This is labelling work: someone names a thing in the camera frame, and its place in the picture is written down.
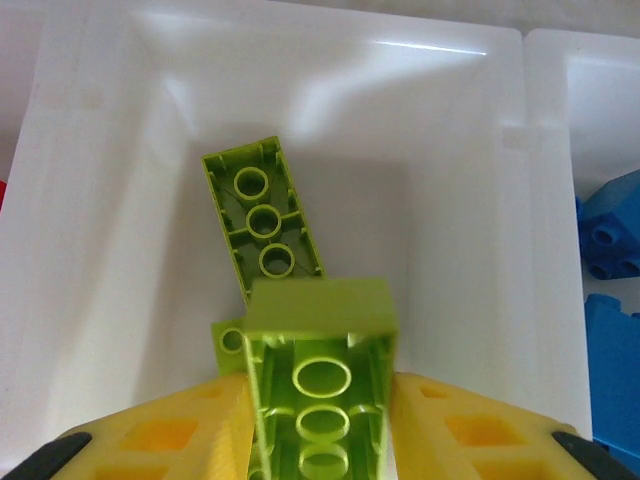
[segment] white plastic bin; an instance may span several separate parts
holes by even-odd
[[[555,163],[571,173],[576,195],[587,200],[609,180],[640,169],[640,41],[539,30],[527,47],[546,52],[539,61],[548,75],[538,78],[546,77],[546,103],[554,104],[547,114],[570,134],[570,156],[558,150]],[[565,196],[569,187],[565,182]],[[552,220],[562,234],[574,234],[566,218]],[[585,297],[606,293],[620,298],[624,311],[640,311],[640,279],[600,281],[583,270]]]
[[[272,2],[56,4],[0,217],[0,467],[216,375],[209,324],[244,305],[199,157],[274,134],[327,272],[388,278],[399,370],[588,435],[575,219],[563,203],[569,251],[552,252],[571,269],[543,278],[526,87],[514,30]]]

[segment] lego brick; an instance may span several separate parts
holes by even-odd
[[[245,300],[256,278],[324,276],[277,137],[202,163]]]
[[[594,437],[640,455],[640,314],[626,315],[618,299],[592,294],[585,318]]]
[[[221,376],[231,373],[246,373],[247,365],[242,345],[243,335],[241,318],[211,324],[218,373]]]
[[[381,479],[396,320],[382,279],[258,281],[243,320],[266,479]]]
[[[640,276],[640,170],[611,180],[576,208],[580,253],[591,275]]]
[[[246,375],[194,388],[81,425],[91,436],[56,480],[245,480],[253,410]]]
[[[622,467],[565,450],[585,442],[569,425],[415,374],[394,375],[390,422],[398,480],[630,478],[590,473]]]

